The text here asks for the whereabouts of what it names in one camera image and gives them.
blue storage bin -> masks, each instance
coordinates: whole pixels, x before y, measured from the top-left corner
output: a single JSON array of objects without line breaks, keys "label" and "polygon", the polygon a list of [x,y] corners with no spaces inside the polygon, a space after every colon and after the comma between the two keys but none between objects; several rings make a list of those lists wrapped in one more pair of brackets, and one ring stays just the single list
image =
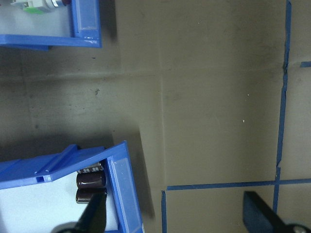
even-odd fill
[{"label": "blue storage bin", "polygon": [[[35,50],[48,50],[49,46],[102,46],[98,0],[72,0],[63,9],[41,15],[29,14],[1,2],[0,21],[0,46]],[[55,27],[62,26],[65,32],[51,36]],[[14,28],[17,32],[6,33]]]},{"label": "blue storage bin", "polygon": [[107,150],[104,147],[79,150],[76,145],[71,145],[58,154],[2,162],[0,163],[0,191],[15,189],[16,193],[20,194],[18,189],[23,186],[53,182],[102,160],[106,161],[105,172],[107,181],[110,183],[107,191],[113,193],[118,217],[118,229],[106,232],[143,233],[144,228],[126,142]]}]

electronic component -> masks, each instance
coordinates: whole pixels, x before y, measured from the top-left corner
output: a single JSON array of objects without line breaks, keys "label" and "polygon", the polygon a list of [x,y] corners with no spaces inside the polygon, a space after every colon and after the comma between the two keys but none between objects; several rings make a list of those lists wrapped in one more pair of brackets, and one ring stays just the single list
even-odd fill
[{"label": "electronic component", "polygon": [[103,171],[81,173],[77,175],[77,186],[84,188],[103,188],[106,185],[106,176]]},{"label": "electronic component", "polygon": [[42,14],[70,3],[71,0],[13,0],[11,5],[31,14]]},{"label": "electronic component", "polygon": [[107,195],[107,189],[106,188],[78,189],[76,194],[76,202],[78,204],[89,203],[92,196],[97,193],[105,193]]},{"label": "electronic component", "polygon": [[91,166],[88,166],[84,169],[80,169],[77,172],[80,173],[89,173],[89,172],[94,172],[94,171],[102,171],[104,169],[104,162],[98,162],[95,164],[92,164]]}]

brown capacitor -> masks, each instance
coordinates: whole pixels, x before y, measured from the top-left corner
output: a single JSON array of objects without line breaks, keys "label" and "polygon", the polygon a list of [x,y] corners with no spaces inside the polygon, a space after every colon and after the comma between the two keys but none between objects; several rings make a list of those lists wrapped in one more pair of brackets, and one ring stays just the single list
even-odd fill
[{"label": "brown capacitor", "polygon": [[77,172],[80,173],[89,173],[89,172],[96,172],[96,171],[102,171],[104,169],[104,161],[97,162],[95,164],[92,164],[91,166],[88,166],[84,169],[80,169]]},{"label": "brown capacitor", "polygon": [[77,175],[77,186],[84,188],[103,188],[106,185],[106,176],[103,171],[81,173]]},{"label": "brown capacitor", "polygon": [[91,188],[91,189],[78,189],[76,194],[76,202],[78,204],[89,203],[93,194],[105,193],[107,195],[106,188]]}]

black object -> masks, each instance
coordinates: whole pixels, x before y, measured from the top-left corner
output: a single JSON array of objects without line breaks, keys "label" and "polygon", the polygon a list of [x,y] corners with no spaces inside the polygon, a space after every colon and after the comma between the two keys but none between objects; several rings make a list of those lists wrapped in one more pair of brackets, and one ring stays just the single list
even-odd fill
[{"label": "black object", "polygon": [[107,194],[107,189],[106,188],[78,189],[76,193],[76,202],[79,204],[89,203],[93,195],[97,193]]},{"label": "black object", "polygon": [[103,171],[81,173],[77,175],[77,186],[84,188],[103,188],[106,185],[106,176]]},{"label": "black object", "polygon": [[243,222],[250,233],[311,233],[299,224],[286,225],[256,192],[244,192]]},{"label": "black object", "polygon": [[95,164],[92,164],[91,166],[88,166],[84,169],[80,169],[77,172],[80,173],[89,173],[89,172],[96,172],[96,171],[102,171],[104,169],[104,161],[97,162]]},{"label": "black object", "polygon": [[103,233],[106,228],[106,198],[105,193],[94,194],[74,228],[58,233]]}]

floor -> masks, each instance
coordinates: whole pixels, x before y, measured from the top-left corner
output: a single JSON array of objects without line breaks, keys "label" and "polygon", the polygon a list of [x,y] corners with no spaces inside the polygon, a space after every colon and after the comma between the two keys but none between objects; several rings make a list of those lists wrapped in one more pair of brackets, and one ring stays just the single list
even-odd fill
[{"label": "floor", "polygon": [[[311,2],[292,0],[281,180],[311,178]],[[0,160],[128,141],[146,232],[247,232],[244,190],[274,181],[286,0],[100,1],[103,48],[0,48]],[[311,226],[311,184],[278,214]]]}]

